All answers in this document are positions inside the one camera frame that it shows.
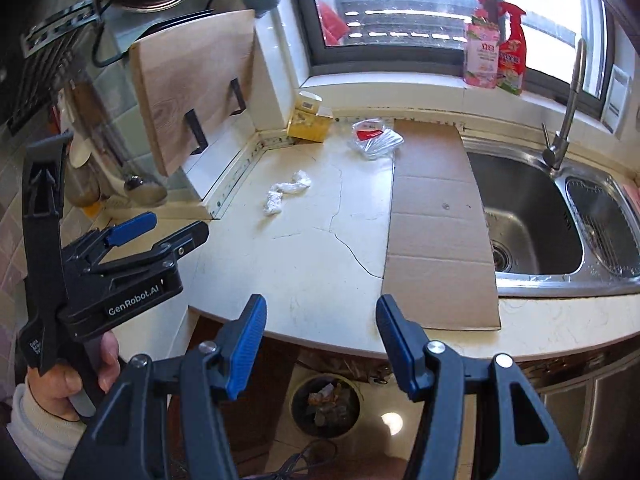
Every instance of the stainless steel sink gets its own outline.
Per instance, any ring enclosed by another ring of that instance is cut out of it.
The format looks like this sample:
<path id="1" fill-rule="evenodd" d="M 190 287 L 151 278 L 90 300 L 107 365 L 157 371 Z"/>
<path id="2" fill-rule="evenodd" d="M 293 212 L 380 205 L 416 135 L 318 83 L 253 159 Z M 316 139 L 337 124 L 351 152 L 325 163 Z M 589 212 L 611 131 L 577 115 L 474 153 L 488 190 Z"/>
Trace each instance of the stainless steel sink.
<path id="1" fill-rule="evenodd" d="M 603 171 L 465 138 L 500 296 L 575 298 L 640 292 L 640 224 Z"/>

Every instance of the cardboard sheet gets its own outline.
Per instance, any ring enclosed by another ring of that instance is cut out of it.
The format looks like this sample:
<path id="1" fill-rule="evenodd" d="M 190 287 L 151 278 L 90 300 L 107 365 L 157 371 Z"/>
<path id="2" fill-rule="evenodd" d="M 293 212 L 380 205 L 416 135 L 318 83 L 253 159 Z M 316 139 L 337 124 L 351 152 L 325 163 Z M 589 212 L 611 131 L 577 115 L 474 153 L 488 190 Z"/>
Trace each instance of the cardboard sheet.
<path id="1" fill-rule="evenodd" d="M 425 328 L 499 330 L 494 260 L 471 165 L 455 126 L 396 121 L 383 294 Z"/>

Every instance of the silver bolt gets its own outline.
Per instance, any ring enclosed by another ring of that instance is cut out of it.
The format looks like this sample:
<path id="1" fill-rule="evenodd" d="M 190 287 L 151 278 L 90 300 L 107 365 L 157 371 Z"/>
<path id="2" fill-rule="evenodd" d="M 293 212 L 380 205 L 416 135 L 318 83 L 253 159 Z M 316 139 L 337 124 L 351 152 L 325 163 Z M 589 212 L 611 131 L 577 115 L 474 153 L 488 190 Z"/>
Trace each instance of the silver bolt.
<path id="1" fill-rule="evenodd" d="M 442 354 L 445 351 L 446 346 L 442 341 L 429 341 L 427 344 L 427 350 L 432 354 Z"/>
<path id="2" fill-rule="evenodd" d="M 145 354 L 134 355 L 129 361 L 129 364 L 135 366 L 136 368 L 142 368 L 149 364 L 150 358 Z"/>
<path id="3" fill-rule="evenodd" d="M 498 354 L 495 357 L 495 363 L 502 368 L 511 368 L 511 365 L 513 365 L 513 359 L 510 355 Z"/>
<path id="4" fill-rule="evenodd" d="M 215 341 L 203 341 L 198 345 L 198 350 L 203 354 L 215 354 L 218 351 L 218 345 Z"/>

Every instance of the human hand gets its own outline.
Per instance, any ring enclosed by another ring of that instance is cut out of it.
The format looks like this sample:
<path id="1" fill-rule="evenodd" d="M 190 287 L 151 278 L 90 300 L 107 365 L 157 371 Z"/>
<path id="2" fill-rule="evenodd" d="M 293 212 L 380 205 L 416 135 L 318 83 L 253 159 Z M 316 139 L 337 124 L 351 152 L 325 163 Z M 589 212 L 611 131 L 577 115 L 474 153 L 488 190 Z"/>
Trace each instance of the human hand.
<path id="1" fill-rule="evenodd" d="M 105 332 L 100 340 L 100 356 L 103 364 L 98 384 L 106 393 L 120 375 L 118 340 L 111 331 Z M 58 363 L 42 376 L 37 368 L 29 368 L 27 378 L 31 395 L 43 410 L 65 420 L 79 420 L 68 398 L 82 389 L 82 379 L 71 366 Z"/>

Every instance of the faucet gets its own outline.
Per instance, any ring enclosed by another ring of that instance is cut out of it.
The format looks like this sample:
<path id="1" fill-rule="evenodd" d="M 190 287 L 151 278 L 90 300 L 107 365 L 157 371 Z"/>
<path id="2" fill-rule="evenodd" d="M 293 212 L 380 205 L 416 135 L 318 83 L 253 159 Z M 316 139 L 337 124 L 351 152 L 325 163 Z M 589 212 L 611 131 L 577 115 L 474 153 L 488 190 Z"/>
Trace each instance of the faucet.
<path id="1" fill-rule="evenodd" d="M 546 144 L 546 150 L 542 153 L 542 158 L 552 170 L 560 169 L 560 164 L 562 164 L 566 150 L 569 147 L 569 129 L 571 129 L 571 124 L 574 122 L 575 107 L 578 104 L 578 95 L 582 91 L 586 67 L 587 43 L 583 38 L 580 38 L 575 49 L 574 74 L 569 85 L 569 99 L 567 100 L 564 119 L 562 120 L 560 131 L 556 132 L 551 145 L 549 145 L 549 136 L 545 123 L 542 123 L 542 133 L 545 136 Z"/>

